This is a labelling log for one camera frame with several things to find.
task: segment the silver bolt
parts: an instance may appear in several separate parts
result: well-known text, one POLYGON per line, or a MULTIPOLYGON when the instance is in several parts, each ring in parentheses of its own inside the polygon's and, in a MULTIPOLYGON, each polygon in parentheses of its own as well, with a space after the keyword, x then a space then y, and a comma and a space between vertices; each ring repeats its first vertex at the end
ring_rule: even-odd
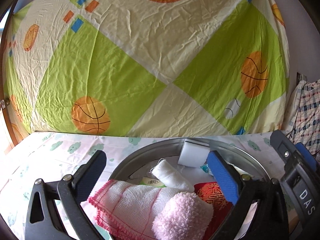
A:
POLYGON ((72 179, 72 175, 71 175, 71 174, 64 175, 62 179, 63 179, 64 181, 69 181, 69 180, 72 179))
POLYGON ((249 181, 251 179, 251 177, 248 174, 242 174, 241 179, 244 181, 249 181))
POLYGON ((272 182, 272 184, 279 184, 279 180, 277 180, 277 179, 275 179, 275 178, 272 178, 271 179, 271 182, 272 182))
POLYGON ((41 184, 41 182, 42 182, 42 179, 36 179, 35 184, 39 185, 39 184, 41 184))

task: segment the metal tin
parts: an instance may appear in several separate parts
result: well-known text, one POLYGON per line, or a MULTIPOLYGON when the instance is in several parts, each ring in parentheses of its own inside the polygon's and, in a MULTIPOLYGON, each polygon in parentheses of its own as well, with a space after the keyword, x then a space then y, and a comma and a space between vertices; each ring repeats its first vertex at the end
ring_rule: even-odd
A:
MULTIPOLYGON (((161 158, 171 158, 178 162, 178 158, 186 138, 174 138, 160 142, 156 142, 145 146, 125 158, 113 171, 110 179, 128 181, 134 179, 132 175, 140 169, 145 169, 145 172, 150 170, 150 162, 156 162, 161 158)), ((269 180, 270 177, 263 166, 251 155, 243 150, 234 147, 230 144, 215 141, 206 138, 192 138, 203 143, 208 143, 210 150, 216 150, 225 161, 236 165, 242 170, 248 172, 257 178, 269 180)))

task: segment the red fabric with gold pattern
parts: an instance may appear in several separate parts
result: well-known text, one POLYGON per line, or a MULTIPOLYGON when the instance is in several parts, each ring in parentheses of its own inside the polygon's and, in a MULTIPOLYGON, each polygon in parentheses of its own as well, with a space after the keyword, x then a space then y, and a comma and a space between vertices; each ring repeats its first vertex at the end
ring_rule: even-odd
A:
POLYGON ((213 217, 202 240, 208 240, 218 229, 233 205, 226 201, 217 182, 199 183, 195 192, 202 200, 213 206, 213 217))

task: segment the blue gripper pad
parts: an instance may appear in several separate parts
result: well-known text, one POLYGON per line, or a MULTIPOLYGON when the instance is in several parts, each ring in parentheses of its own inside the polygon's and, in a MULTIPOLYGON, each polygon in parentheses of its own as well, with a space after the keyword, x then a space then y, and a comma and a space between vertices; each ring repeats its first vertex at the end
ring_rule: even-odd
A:
POLYGON ((310 168, 315 172, 316 168, 317 168, 316 159, 311 155, 311 153, 308 151, 308 149, 302 143, 297 143, 295 145, 295 147, 301 153, 304 160, 309 164, 310 168))
POLYGON ((228 165, 221 158, 219 153, 214 151, 210 152, 207 158, 207 164, 213 176, 217 180, 217 183, 219 184, 219 187, 221 188, 226 200, 235 205, 239 199, 239 186, 233 179, 232 175, 227 170, 227 168, 223 165, 222 161, 226 165, 228 165))

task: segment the pink pom-pom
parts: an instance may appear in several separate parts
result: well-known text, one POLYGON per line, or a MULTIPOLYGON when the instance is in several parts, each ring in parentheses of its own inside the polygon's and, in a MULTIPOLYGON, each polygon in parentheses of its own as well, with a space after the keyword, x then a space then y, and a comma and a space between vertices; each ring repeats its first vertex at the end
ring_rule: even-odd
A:
POLYGON ((213 216, 213 206, 196 193, 172 197, 153 221, 158 240, 201 240, 213 216))

